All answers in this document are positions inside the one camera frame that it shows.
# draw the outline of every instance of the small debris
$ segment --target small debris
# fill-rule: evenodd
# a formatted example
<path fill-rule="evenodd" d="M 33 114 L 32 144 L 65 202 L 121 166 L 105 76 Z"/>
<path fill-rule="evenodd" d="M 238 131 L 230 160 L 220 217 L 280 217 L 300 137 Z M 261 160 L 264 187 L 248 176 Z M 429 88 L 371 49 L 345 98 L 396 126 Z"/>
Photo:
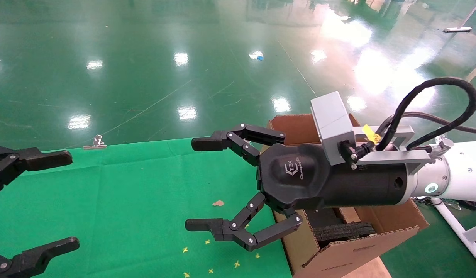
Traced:
<path fill-rule="evenodd" d="M 220 207 L 222 207 L 222 206 L 224 206 L 224 202 L 221 201 L 221 200 L 219 200 L 219 201 L 215 202 L 214 204 L 212 204 L 212 206 L 220 206 Z"/>

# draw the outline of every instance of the logo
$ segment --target logo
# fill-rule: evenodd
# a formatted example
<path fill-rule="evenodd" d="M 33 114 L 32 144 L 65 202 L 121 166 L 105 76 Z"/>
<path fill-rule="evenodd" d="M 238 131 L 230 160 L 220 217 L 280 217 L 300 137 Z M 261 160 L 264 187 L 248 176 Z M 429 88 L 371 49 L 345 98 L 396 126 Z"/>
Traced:
<path fill-rule="evenodd" d="M 300 179 L 303 179 L 303 167 L 301 166 L 301 161 L 298 157 L 294 163 L 292 160 L 288 160 L 288 162 L 284 164 L 284 169 L 286 174 L 290 174 L 291 176 L 294 176 L 297 172 L 299 172 Z"/>
<path fill-rule="evenodd" d="M 303 167 L 301 166 L 301 161 L 298 157 L 296 158 L 296 161 L 298 162 L 300 167 L 300 179 L 303 179 Z"/>
<path fill-rule="evenodd" d="M 286 170 L 286 174 L 294 176 L 298 172 L 298 164 L 293 164 L 292 160 L 288 160 L 288 162 L 284 164 L 284 169 Z"/>

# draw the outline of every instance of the white robotic arm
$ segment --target white robotic arm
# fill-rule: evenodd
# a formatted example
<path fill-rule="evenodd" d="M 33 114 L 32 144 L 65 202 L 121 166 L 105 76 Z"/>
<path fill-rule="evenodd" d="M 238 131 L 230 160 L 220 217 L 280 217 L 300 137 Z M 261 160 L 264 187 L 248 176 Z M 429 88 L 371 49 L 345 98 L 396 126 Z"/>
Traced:
<path fill-rule="evenodd" d="M 476 141 L 440 144 L 451 148 L 414 174 L 410 195 L 476 201 Z"/>

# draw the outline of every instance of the hole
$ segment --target hole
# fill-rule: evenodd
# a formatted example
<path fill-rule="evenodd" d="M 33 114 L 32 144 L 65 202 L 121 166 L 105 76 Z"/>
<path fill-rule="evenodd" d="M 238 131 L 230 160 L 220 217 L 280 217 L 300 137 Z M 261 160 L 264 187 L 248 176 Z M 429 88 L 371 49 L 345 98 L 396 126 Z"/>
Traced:
<path fill-rule="evenodd" d="M 397 178 L 394 180 L 394 187 L 397 188 L 397 189 L 401 189 L 401 188 L 402 188 L 402 178 L 397 177 Z"/>

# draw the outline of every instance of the cable connector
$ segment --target cable connector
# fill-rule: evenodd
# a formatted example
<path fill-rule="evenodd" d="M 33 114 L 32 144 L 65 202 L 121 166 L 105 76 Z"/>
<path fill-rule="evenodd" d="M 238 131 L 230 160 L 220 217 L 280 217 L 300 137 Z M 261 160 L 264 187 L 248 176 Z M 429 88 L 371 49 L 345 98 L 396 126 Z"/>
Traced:
<path fill-rule="evenodd" d="M 363 158 L 365 155 L 369 154 L 372 149 L 375 147 L 375 143 L 368 141 L 357 147 L 352 147 L 348 141 L 343 141 L 339 145 L 339 153 L 344 158 L 347 164 L 351 165 L 351 169 L 355 170 L 358 168 L 356 162 Z"/>

